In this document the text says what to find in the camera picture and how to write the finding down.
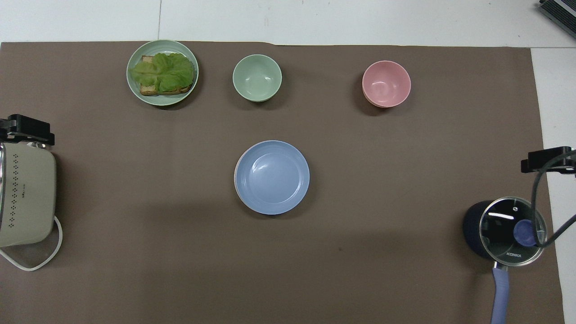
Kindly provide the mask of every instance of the black cable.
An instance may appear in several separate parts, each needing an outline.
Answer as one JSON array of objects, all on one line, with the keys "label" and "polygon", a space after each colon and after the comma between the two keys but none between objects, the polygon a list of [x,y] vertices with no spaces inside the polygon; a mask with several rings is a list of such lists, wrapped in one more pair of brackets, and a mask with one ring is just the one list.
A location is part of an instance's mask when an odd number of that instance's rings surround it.
[{"label": "black cable", "polygon": [[552,244],[557,238],[558,236],[560,236],[568,227],[570,227],[570,225],[574,224],[576,222],[576,214],[573,215],[572,217],[570,217],[570,219],[568,219],[568,221],[566,221],[562,226],[560,226],[560,228],[558,228],[558,230],[552,234],[552,236],[547,239],[544,242],[540,241],[540,238],[538,238],[538,233],[536,231],[536,193],[538,191],[538,183],[540,182],[540,178],[542,178],[542,175],[544,175],[544,173],[548,172],[548,170],[550,170],[552,168],[552,166],[554,164],[556,164],[558,161],[565,159],[567,157],[570,156],[576,156],[576,150],[558,155],[556,157],[554,157],[553,159],[551,159],[550,161],[546,162],[546,164],[544,164],[542,166],[542,168],[540,170],[538,170],[538,174],[536,175],[536,178],[534,179],[534,185],[532,186],[532,200],[531,200],[531,204],[532,204],[532,209],[530,211],[530,217],[532,218],[532,232],[534,234],[534,240],[536,241],[536,246],[537,247],[547,247],[550,244]]}]

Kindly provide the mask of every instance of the green lettuce leaf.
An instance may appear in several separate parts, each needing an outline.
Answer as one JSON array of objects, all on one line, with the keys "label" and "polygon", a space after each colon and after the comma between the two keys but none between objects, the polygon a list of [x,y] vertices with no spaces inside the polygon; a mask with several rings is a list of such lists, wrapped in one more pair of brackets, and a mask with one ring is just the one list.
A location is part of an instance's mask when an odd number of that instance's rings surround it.
[{"label": "green lettuce leaf", "polygon": [[156,91],[173,91],[192,84],[192,62],[180,53],[158,53],[150,62],[139,62],[128,70],[132,78],[143,86],[155,85]]}]

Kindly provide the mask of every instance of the green bowl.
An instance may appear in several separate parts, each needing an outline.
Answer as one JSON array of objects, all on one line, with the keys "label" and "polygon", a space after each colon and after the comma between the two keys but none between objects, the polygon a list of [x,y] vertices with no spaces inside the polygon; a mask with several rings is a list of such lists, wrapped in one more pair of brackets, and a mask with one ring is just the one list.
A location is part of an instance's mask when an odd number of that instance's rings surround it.
[{"label": "green bowl", "polygon": [[[140,83],[132,79],[132,76],[128,70],[132,69],[138,62],[140,62],[143,55],[154,56],[158,53],[180,53],[186,56],[186,58],[192,62],[192,66],[194,67],[194,79],[192,80],[192,88],[190,88],[190,91],[171,96],[143,96],[140,93]],[[168,106],[184,100],[184,98],[186,98],[192,92],[192,90],[194,90],[196,83],[198,83],[199,72],[200,70],[198,69],[198,61],[190,49],[188,49],[188,47],[174,40],[161,39],[153,40],[152,42],[148,42],[140,46],[140,48],[138,48],[134,54],[132,54],[130,60],[128,61],[128,66],[126,66],[126,80],[128,81],[128,86],[130,87],[130,90],[132,90],[132,93],[136,97],[140,98],[140,100],[154,106]]]},{"label": "green bowl", "polygon": [[254,102],[266,101],[280,89],[282,71],[266,55],[248,55],[236,64],[232,82],[242,97]]}]

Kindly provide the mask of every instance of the plate of food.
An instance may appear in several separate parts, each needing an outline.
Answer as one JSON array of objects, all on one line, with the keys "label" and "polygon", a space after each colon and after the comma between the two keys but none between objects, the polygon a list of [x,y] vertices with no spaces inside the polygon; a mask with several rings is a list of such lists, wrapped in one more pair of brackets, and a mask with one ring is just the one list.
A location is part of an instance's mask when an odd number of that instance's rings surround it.
[{"label": "plate of food", "polygon": [[250,209],[266,215],[296,207],[306,195],[310,169],[302,153],[282,141],[249,148],[234,169],[236,193]]},{"label": "plate of food", "polygon": [[155,106],[182,101],[196,86],[198,74],[194,54],[174,40],[154,40],[140,46],[126,66],[132,93]]}]

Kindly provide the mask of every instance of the pink bowl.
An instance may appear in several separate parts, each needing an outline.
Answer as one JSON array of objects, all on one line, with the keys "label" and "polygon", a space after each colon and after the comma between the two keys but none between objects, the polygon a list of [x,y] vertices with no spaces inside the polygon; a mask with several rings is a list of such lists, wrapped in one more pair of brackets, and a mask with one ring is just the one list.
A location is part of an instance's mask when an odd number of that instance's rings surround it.
[{"label": "pink bowl", "polygon": [[362,92],[376,107],[388,108],[401,104],[410,94],[412,82],[402,65],[378,61],[370,65],[362,77]]}]

